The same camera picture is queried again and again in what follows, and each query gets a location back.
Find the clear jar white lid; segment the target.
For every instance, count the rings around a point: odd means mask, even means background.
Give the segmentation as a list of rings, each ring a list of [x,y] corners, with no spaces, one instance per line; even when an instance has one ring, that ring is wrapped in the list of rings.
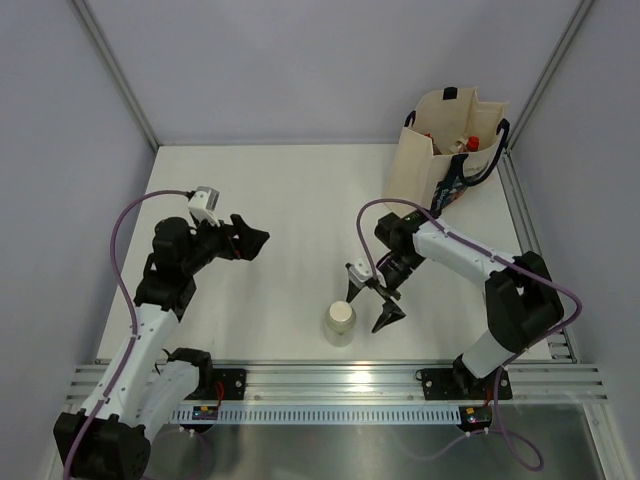
[[[356,313],[346,301],[336,301],[326,311],[323,331],[326,340],[335,347],[345,347],[354,338]]]

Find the red dish soap bottle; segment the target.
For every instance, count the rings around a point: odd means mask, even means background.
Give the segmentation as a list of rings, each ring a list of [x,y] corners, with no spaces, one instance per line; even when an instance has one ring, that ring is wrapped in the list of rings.
[[[464,145],[465,152],[477,152],[480,147],[480,140],[477,136],[470,136]]]

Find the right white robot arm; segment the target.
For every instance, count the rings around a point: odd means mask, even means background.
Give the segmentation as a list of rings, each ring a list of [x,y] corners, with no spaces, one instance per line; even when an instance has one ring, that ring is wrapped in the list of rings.
[[[383,299],[374,333],[406,317],[397,305],[399,287],[426,260],[435,261],[465,278],[483,294],[487,330],[452,365],[454,388],[474,397],[484,390],[496,369],[523,353],[564,317],[559,295],[542,257],[532,251],[500,255],[449,229],[437,227],[414,211],[404,217],[389,213],[378,220],[376,238],[388,249],[377,266],[348,263],[346,301],[365,288]]]

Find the beige pump bottle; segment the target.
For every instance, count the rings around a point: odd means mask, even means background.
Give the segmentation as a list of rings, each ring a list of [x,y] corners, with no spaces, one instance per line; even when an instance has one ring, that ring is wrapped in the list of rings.
[[[448,150],[452,153],[452,154],[459,154],[459,153],[464,153],[467,151],[467,142],[468,142],[468,138],[467,137],[459,137],[457,140],[454,141],[454,143],[452,145],[449,146]]]

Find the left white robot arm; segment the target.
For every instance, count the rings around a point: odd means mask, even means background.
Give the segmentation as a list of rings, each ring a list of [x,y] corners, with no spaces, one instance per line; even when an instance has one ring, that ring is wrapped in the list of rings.
[[[151,445],[189,396],[215,389],[211,355],[174,350],[161,374],[149,377],[195,292],[196,274],[217,258],[252,261],[270,235],[234,214],[215,225],[170,217],[154,229],[152,251],[131,299],[132,325],[107,370],[75,414],[61,414],[54,438],[66,479],[140,479]]]

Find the beige canvas bag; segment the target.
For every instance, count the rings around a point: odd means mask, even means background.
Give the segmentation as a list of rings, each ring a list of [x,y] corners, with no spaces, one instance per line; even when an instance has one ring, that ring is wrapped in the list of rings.
[[[493,173],[507,146],[507,110],[506,102],[481,101],[475,87],[426,93],[405,119],[383,196],[441,214]],[[462,136],[477,136],[479,150],[452,154]]]

